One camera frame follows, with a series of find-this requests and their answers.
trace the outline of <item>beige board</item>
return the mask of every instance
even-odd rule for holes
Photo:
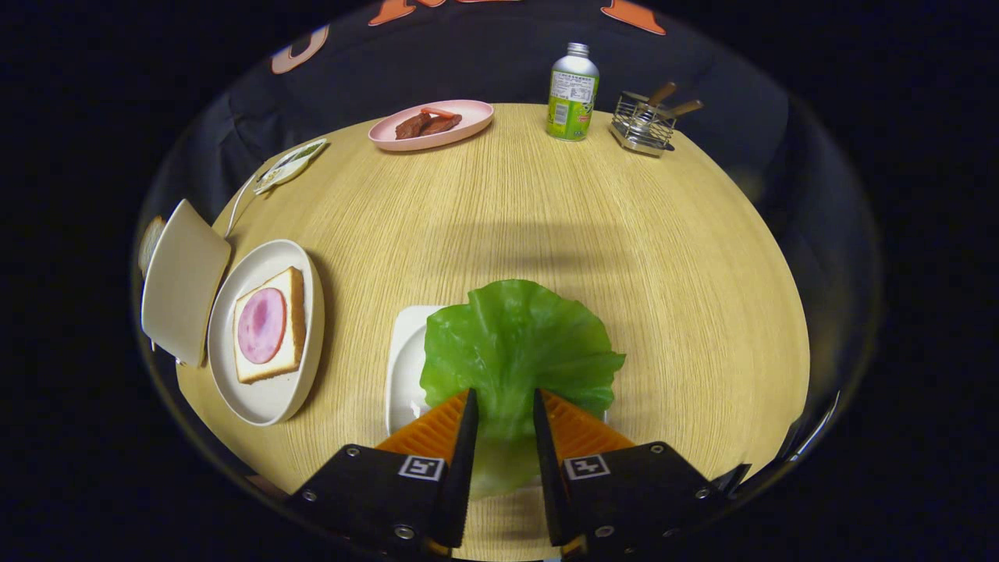
[[[207,362],[178,367],[181,390],[223,443],[294,492],[345,443],[385,439],[401,310],[467,302],[472,289],[523,278],[583,302],[627,354],[614,429],[669,443],[707,478],[739,463],[751,475],[773,459],[803,408],[809,355],[794,281],[762,219],[680,132],[657,159],[621,149],[609,114],[595,112],[588,138],[568,143],[545,135],[544,111],[498,104],[483,133],[413,153],[379,150],[367,138],[375,122],[360,123],[327,135],[330,146],[294,181],[244,197],[232,263],[269,240],[295,240],[315,260],[327,325],[309,398],[272,427],[229,411]],[[473,502],[456,551],[556,554],[539,489]]]

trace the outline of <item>toast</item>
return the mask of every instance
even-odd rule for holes
[[[239,323],[243,309],[246,308],[250,298],[265,288],[278,289],[285,298],[285,329],[274,357],[266,363],[257,364],[247,359],[240,349]],[[298,269],[289,267],[236,300],[233,314],[233,351],[236,354],[236,376],[241,383],[253,384],[296,371],[302,362],[305,339],[305,280]]]
[[[139,271],[142,272],[143,279],[146,278],[146,272],[149,271],[149,262],[153,261],[153,252],[156,250],[156,243],[160,241],[160,236],[166,227],[166,221],[163,220],[163,217],[157,215],[142,234],[142,240],[139,242],[138,262]]]

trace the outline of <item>green label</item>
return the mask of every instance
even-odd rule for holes
[[[599,81],[599,78],[593,76],[557,70],[551,72],[551,90],[548,94],[549,135],[564,140],[586,138]]]

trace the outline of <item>lettuce leaf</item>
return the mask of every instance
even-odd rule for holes
[[[472,497],[515,490],[538,474],[533,392],[544,388],[594,416],[613,402],[624,356],[600,319],[537,283],[506,280],[469,293],[469,304],[427,319],[420,385],[437,406],[475,388],[479,436]]]

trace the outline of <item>screw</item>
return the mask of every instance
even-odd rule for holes
[[[408,527],[406,525],[396,525],[396,536],[408,541],[417,536],[417,533],[412,527]]]

